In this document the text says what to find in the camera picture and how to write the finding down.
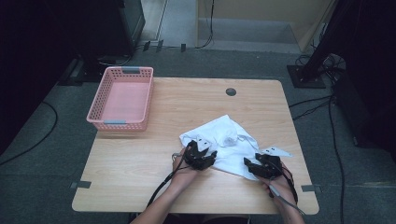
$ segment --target wooden table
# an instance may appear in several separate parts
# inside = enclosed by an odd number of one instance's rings
[[[227,95],[228,88],[234,88],[236,95]],[[301,188],[312,183],[279,81],[174,77],[154,78],[145,132],[98,132],[81,177],[81,181],[92,183],[88,189],[78,188],[73,209],[143,211],[154,190],[172,171],[171,155],[182,148],[178,137],[225,114],[254,137],[260,148],[276,146],[293,154],[281,160],[293,172],[299,207],[307,214],[317,213],[315,192]],[[258,182],[213,168],[201,172],[171,210],[203,214],[276,212]]]

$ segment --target table hole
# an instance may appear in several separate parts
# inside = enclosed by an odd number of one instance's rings
[[[227,95],[229,96],[235,96],[236,90],[234,88],[228,88],[227,90],[225,90],[225,93],[227,93]]]

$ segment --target crumpled white towel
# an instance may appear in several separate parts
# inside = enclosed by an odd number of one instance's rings
[[[257,180],[244,164],[244,157],[255,160],[255,153],[260,153],[257,141],[228,115],[183,133],[180,136],[181,144],[185,147],[191,140],[196,140],[197,136],[211,143],[207,154],[218,151],[213,167]]]

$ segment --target gray carpet floor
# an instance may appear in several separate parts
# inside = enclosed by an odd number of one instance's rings
[[[220,77],[277,79],[288,103],[331,94],[331,82],[322,90],[295,89],[287,64],[297,54],[163,48],[156,52],[139,50],[128,65],[151,66],[155,77]],[[81,213],[73,211],[73,181],[80,179],[90,154],[95,128],[85,118],[98,83],[80,87],[54,86],[45,102],[53,105],[58,120],[53,132],[28,153],[0,166],[0,223],[120,223],[125,213]],[[293,117],[318,105],[298,105]],[[387,151],[353,145],[343,112],[331,105],[336,145],[345,172],[345,223],[395,223],[396,165]],[[41,104],[21,129],[12,145],[0,157],[11,158],[38,142],[51,129],[55,114]],[[317,187],[316,215],[306,223],[340,223],[341,173],[332,142],[327,106],[294,121],[312,182]],[[251,216],[252,223],[281,223],[279,216]]]

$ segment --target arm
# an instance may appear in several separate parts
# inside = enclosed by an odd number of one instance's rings
[[[290,178],[290,173],[285,172],[285,175]],[[296,202],[294,201],[293,194],[291,193],[290,187],[286,178],[281,175],[273,180],[265,179],[262,177],[257,176],[260,181],[263,183],[263,187],[265,190],[270,193],[270,185],[273,186],[277,192],[284,198],[286,201],[291,203],[294,206],[297,206]],[[288,204],[283,203],[279,198],[274,197],[274,204],[276,205],[277,209],[279,210],[280,215],[283,218],[283,222],[285,224],[304,224],[303,217],[301,216],[300,212],[297,211],[295,208],[291,207]]]
[[[176,157],[173,163],[173,169],[175,170],[180,163],[181,157]],[[183,161],[180,168],[187,167],[188,165]],[[177,197],[186,189],[195,177],[198,176],[198,171],[192,170],[190,167],[178,170],[173,176],[169,187],[158,197],[146,210],[140,214],[132,223],[138,224],[152,224],[152,223],[163,223],[172,204],[175,202]]]

